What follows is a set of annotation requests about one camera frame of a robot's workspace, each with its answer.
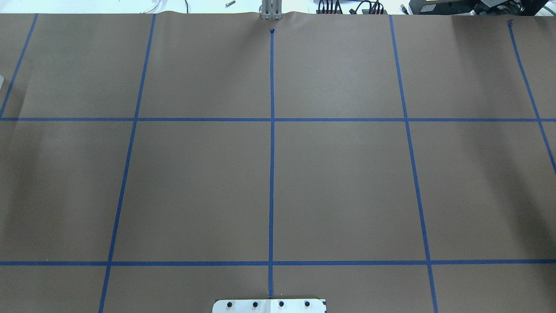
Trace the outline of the black power strip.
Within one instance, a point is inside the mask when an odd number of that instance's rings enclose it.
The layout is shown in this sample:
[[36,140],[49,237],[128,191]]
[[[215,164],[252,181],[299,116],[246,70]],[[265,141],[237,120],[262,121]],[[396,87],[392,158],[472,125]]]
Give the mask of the black power strip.
[[379,0],[314,0],[315,14],[386,15],[387,10]]

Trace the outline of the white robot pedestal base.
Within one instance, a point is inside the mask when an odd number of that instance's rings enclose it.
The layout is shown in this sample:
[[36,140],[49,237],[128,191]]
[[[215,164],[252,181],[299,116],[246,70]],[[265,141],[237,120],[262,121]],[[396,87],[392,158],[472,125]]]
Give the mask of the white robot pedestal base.
[[213,313],[326,313],[321,299],[241,299],[217,300]]

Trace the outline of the black laptop computer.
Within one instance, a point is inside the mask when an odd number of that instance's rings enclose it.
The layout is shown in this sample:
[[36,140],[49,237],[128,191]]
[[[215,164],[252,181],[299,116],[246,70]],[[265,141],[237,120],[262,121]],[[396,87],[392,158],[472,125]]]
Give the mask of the black laptop computer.
[[410,0],[414,15],[535,16],[547,0]]

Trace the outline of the aluminium frame post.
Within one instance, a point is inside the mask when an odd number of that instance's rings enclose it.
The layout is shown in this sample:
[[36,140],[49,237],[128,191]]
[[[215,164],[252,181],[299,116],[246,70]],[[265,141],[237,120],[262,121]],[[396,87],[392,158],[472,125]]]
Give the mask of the aluminium frame post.
[[259,11],[263,20],[282,20],[282,0],[262,0]]

